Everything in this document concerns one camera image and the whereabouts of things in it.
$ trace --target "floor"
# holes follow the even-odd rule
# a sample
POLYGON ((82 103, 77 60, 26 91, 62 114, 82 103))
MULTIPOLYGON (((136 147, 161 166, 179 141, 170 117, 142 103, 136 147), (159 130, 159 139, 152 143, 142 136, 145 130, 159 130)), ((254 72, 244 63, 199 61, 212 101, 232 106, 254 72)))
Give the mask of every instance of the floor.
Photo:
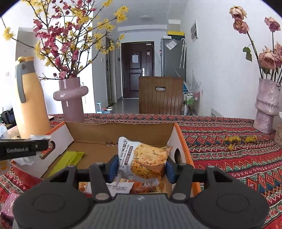
POLYGON ((139 99, 120 98, 112 107, 112 114, 139 114, 139 99))

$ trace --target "cardboard box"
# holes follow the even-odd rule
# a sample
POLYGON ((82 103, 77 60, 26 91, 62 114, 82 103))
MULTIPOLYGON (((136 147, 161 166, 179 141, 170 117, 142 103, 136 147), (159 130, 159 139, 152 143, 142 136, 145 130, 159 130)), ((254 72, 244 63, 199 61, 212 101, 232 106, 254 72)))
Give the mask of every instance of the cardboard box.
MULTIPOLYGON (((13 162, 20 180, 31 187, 45 179, 66 151, 85 152, 77 165, 88 168, 96 162, 108 162, 118 154, 118 138, 124 136, 131 141, 162 147, 172 146, 170 157, 177 163, 193 164, 187 144, 178 124, 133 124, 133 123, 74 123, 62 122, 50 133, 49 149, 42 152, 32 165, 21 166, 13 162)), ((192 185, 193 196, 201 191, 199 183, 192 185)))

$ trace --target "red patterned tablecloth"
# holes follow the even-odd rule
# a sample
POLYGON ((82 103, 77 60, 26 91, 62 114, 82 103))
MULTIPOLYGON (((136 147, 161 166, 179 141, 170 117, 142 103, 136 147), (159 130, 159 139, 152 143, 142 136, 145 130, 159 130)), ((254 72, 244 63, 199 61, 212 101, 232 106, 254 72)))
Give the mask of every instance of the red patterned tablecloth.
MULTIPOLYGON (((63 121, 57 114, 52 125, 63 121)), ((253 128, 253 120, 197 116, 153 114, 85 114, 86 122, 161 123, 177 122, 186 139, 196 168, 217 166, 263 195, 270 205, 264 229, 282 229, 282 149, 273 142, 274 133, 265 135, 253 128), (257 141, 246 143, 247 136, 257 141), (242 141, 234 148, 224 139, 239 136, 242 141)), ((10 192, 21 193, 26 187, 11 169, 0 176, 0 204, 10 192)), ((11 225, 2 220, 3 228, 11 225)))

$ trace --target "thermos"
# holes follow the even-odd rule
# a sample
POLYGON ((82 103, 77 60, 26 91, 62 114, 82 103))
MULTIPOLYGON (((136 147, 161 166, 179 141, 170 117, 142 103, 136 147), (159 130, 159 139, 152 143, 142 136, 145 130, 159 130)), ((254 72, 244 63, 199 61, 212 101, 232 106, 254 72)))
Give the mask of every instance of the thermos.
POLYGON ((35 73, 34 57, 16 61, 14 115, 22 139, 46 135, 51 130, 44 93, 35 73))

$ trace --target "purple ceramic vase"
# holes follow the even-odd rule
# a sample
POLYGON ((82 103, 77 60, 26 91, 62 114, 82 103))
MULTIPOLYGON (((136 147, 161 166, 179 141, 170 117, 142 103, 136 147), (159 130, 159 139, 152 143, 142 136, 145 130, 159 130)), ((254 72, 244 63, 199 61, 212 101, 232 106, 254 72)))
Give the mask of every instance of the purple ceramic vase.
POLYGON ((65 121, 84 122, 82 96, 88 93, 88 87, 80 85, 80 78, 73 77, 59 80, 60 90, 54 92, 53 98, 62 102, 65 121))
POLYGON ((259 79, 259 92, 255 107, 257 116, 254 128, 264 134, 272 132, 274 116, 279 114, 279 94, 281 86, 273 80, 259 79))

